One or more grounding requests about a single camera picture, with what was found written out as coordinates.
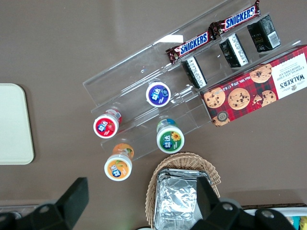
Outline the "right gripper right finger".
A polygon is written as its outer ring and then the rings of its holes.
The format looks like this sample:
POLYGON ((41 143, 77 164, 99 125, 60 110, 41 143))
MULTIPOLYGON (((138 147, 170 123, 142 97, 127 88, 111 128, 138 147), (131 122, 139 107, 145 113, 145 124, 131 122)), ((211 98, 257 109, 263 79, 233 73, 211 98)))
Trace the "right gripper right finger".
POLYGON ((293 230, 280 212, 260 208, 254 215, 229 201, 220 201, 205 177, 197 178, 197 204, 202 214, 193 230, 293 230))

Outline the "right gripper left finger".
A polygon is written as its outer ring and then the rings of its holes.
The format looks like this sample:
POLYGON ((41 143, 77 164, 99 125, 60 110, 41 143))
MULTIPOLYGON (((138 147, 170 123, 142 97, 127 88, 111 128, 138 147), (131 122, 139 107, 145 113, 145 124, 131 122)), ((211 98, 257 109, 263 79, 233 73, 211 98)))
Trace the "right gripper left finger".
POLYGON ((2 230, 71 230, 89 203, 88 179, 77 178, 56 203, 37 207, 16 219, 11 212, 0 214, 2 230))

